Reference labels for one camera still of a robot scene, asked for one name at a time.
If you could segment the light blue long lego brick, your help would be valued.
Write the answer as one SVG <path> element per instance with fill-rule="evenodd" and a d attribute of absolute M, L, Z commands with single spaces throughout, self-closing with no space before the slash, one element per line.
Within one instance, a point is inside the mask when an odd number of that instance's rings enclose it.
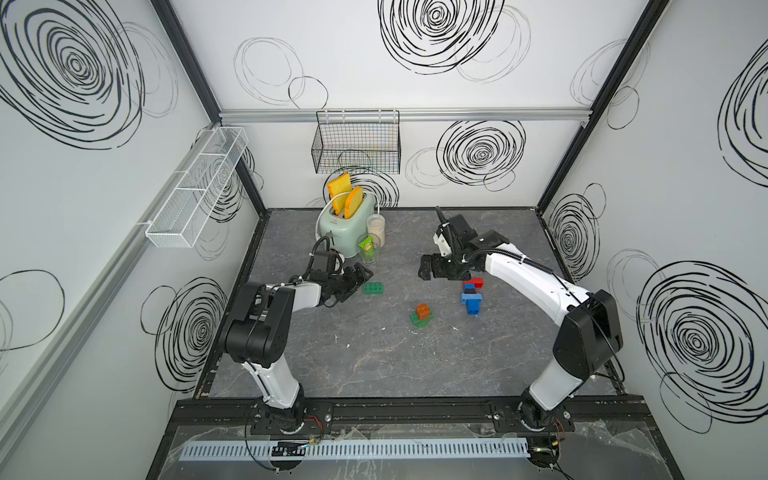
<path fill-rule="evenodd" d="M 463 293 L 461 295 L 461 302 L 463 304 L 468 304 L 470 302 L 481 302 L 482 301 L 482 295 L 478 293 Z"/>

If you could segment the dark blue lego brick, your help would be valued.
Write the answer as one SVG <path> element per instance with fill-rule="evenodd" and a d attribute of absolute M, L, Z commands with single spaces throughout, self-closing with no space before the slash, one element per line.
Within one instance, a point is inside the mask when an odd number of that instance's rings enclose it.
<path fill-rule="evenodd" d="M 465 303 L 467 314 L 470 316 L 477 316 L 480 312 L 480 300 L 468 300 Z"/>

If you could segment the red long lego brick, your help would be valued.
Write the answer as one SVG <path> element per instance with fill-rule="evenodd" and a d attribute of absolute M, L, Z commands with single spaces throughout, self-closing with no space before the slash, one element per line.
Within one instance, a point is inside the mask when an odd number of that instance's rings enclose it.
<path fill-rule="evenodd" d="M 465 281 L 464 284 L 471 288 L 481 289 L 484 286 L 484 280 L 482 278 L 473 278 Z"/>

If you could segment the dark green long lego brick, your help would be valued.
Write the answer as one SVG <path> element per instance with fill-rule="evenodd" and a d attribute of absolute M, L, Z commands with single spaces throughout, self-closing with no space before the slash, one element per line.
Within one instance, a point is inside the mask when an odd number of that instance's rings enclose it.
<path fill-rule="evenodd" d="M 365 295 L 382 295 L 384 286 L 381 282 L 368 282 L 363 285 L 363 293 Z"/>

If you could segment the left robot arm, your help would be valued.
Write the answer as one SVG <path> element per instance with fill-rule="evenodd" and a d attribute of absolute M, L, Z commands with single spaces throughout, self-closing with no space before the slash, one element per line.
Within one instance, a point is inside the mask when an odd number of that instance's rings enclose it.
<path fill-rule="evenodd" d="M 320 237 L 302 273 L 272 284 L 246 283 L 222 329 L 220 348 L 250 374 L 265 414 L 282 430 L 299 430 L 305 415 L 303 387 L 285 357 L 292 315 L 343 303 L 373 277 L 362 263 L 344 261 L 331 238 Z"/>

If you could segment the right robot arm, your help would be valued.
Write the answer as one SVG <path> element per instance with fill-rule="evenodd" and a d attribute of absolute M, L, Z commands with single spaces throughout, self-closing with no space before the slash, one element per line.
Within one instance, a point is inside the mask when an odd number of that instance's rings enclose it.
<path fill-rule="evenodd" d="M 420 278 L 468 281 L 473 271 L 485 272 L 523 294 L 558 327 L 551 360 L 517 407 L 527 429 L 542 431 L 564 401 L 622 349 L 617 302 L 605 290 L 590 292 L 566 281 L 494 230 L 480 234 L 461 214 L 447 217 L 441 208 L 436 214 L 438 251 L 422 256 Z"/>

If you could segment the orange lego brick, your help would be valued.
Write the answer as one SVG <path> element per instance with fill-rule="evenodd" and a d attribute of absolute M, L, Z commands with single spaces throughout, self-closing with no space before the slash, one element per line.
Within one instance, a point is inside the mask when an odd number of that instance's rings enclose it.
<path fill-rule="evenodd" d="M 426 303 L 419 304 L 415 309 L 415 314 L 419 322 L 426 321 L 432 316 L 431 310 Z"/>

